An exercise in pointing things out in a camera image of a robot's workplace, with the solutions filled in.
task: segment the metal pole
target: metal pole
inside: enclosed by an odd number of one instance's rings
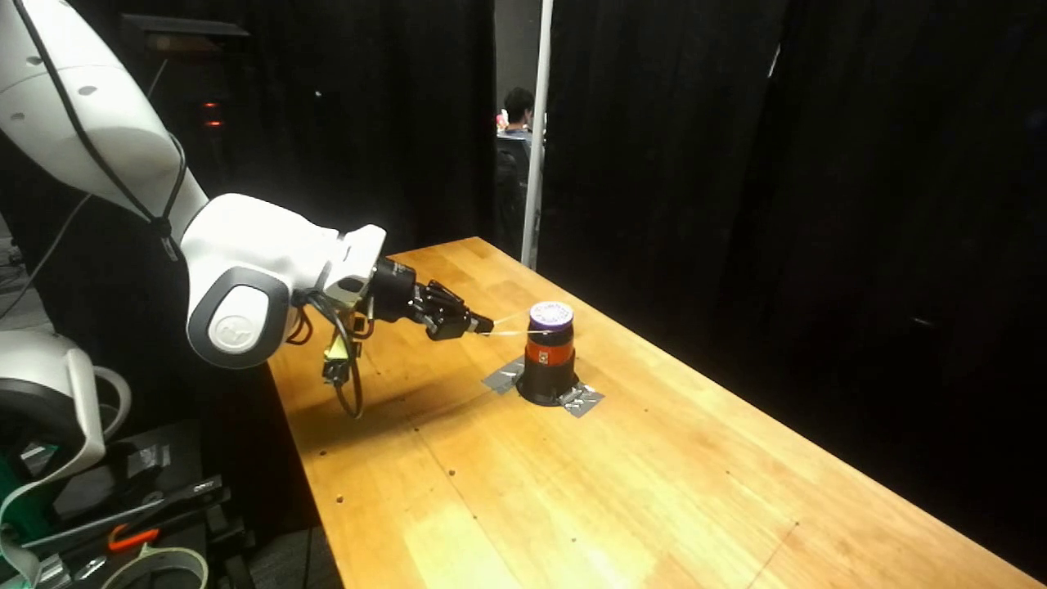
[[[523,204],[523,242],[521,263],[537,268],[539,204],[544,204],[544,159],[547,159],[547,98],[551,98],[551,51],[553,51],[553,0],[544,0],[544,21],[537,42],[537,87],[531,113],[531,162],[528,162],[528,204]]]

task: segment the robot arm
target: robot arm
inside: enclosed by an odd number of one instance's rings
[[[67,0],[0,0],[0,129],[55,179],[131,208],[182,254],[187,340],[207,363],[256,366],[282,342],[291,306],[353,311],[404,292],[372,280],[412,279],[372,271],[380,225],[340,234],[266,200],[211,200],[139,80]],[[399,311],[430,325],[432,337],[491,325],[463,320],[470,314],[455,297],[380,306],[386,320]]]

